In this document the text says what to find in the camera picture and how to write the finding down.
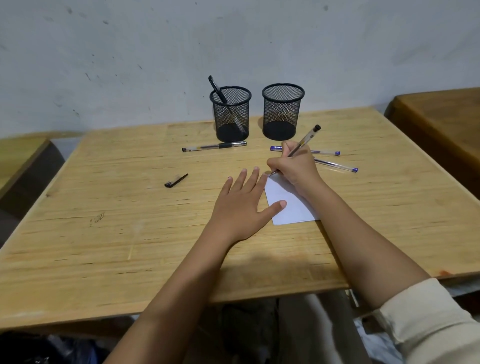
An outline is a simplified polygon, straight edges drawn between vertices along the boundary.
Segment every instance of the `paper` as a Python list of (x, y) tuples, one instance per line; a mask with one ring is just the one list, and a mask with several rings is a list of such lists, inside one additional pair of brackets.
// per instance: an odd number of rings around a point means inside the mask
[(313, 207), (281, 173), (275, 173), (268, 178), (265, 194), (269, 206), (280, 200), (287, 202), (287, 206), (273, 217), (274, 225), (319, 220)]

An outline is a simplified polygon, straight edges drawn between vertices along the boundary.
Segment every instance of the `person's left arm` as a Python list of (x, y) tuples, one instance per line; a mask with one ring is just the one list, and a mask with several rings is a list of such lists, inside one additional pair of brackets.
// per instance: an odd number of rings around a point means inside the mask
[(229, 249), (248, 239), (280, 212), (278, 201), (258, 212), (267, 175), (243, 169), (225, 182), (210, 221), (145, 311), (117, 344), (106, 364), (180, 363)]

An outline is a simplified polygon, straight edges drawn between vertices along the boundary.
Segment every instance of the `pen holder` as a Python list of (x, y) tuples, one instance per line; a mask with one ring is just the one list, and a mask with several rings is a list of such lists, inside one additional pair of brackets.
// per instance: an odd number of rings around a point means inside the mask
[(222, 142), (241, 142), (248, 137), (248, 107), (252, 93), (244, 87), (220, 88), (228, 100), (224, 104), (215, 91), (210, 93), (215, 116), (216, 137)]
[(273, 84), (262, 90), (263, 133), (268, 139), (288, 140), (295, 135), (300, 101), (305, 90), (293, 84)]

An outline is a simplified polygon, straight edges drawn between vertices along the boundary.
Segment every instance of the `beige sleeve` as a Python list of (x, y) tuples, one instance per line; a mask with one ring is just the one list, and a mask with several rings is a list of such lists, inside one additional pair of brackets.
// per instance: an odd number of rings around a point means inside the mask
[(407, 288), (374, 315), (406, 363), (480, 363), (480, 324), (435, 278)]

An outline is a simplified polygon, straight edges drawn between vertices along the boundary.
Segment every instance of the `person's right hand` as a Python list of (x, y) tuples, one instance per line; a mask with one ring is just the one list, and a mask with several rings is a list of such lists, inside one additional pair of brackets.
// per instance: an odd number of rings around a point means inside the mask
[(287, 157), (297, 146), (297, 142), (288, 140), (282, 142), (282, 156), (269, 158), (267, 165), (272, 171), (279, 170), (295, 186), (298, 193), (305, 197), (307, 189), (323, 183), (318, 174), (317, 166), (308, 146), (300, 148), (293, 157)]

